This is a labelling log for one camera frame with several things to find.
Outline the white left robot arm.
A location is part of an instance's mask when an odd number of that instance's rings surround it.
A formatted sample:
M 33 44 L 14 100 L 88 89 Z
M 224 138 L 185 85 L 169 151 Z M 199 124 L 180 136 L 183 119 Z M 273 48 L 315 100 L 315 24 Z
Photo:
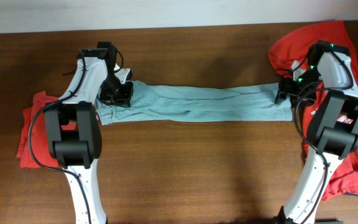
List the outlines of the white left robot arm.
M 42 111 L 49 153 L 69 183 L 77 223 L 108 222 L 98 187 L 102 136 L 94 105 L 130 107 L 132 72 L 117 65 L 121 57 L 111 42 L 81 49 L 66 92 Z

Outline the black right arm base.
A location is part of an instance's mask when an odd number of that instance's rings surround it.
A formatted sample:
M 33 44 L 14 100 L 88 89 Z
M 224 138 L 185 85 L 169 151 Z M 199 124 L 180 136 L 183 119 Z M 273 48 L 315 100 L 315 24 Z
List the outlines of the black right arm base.
M 286 218 L 284 214 L 284 206 L 281 206 L 277 216 L 273 218 L 274 224 L 296 224 L 293 220 Z M 339 220 L 318 220 L 315 224 L 344 224 L 343 221 Z

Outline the light blue t-shirt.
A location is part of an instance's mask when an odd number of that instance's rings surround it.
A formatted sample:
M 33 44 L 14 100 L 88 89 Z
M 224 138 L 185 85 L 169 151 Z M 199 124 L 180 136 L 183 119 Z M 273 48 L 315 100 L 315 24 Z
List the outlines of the light blue t-shirt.
M 234 88 L 147 85 L 133 81 L 128 108 L 95 101 L 101 124 L 171 120 L 179 122 L 291 121 L 291 103 L 275 103 L 276 83 Z

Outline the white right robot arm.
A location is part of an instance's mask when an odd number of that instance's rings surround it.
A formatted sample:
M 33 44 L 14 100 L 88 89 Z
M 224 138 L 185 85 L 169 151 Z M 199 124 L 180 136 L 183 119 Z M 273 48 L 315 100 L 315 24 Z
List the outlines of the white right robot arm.
M 295 191 L 275 223 L 314 223 L 330 178 L 358 148 L 358 86 L 349 49 L 319 40 L 309 47 L 304 62 L 308 69 L 302 75 L 296 77 L 292 68 L 281 76 L 275 103 L 292 100 L 298 109 L 315 103 L 318 93 L 326 96 L 307 132 L 298 131 L 308 155 Z

